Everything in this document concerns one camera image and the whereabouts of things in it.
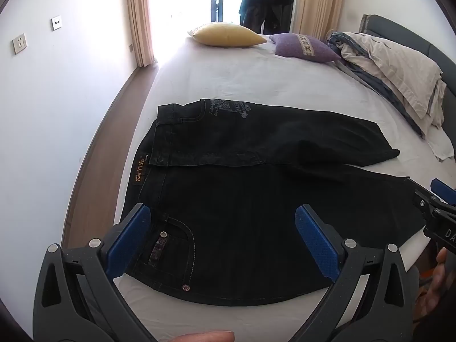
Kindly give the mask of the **person's right hand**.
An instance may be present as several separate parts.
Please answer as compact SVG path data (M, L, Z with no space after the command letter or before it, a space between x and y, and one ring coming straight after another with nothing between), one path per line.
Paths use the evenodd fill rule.
M449 267L446 266L447 255L448 250L446 248L442 248L437 254L437 265L433 270L431 284L415 303L414 322L421 321L436 309L444 295L444 290L454 280L455 271L450 271Z

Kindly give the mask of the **person's left hand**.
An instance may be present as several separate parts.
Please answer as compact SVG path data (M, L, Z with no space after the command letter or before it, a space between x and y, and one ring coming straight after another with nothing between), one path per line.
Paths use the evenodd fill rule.
M235 334L229 330L190 333L172 339L172 342L234 342Z

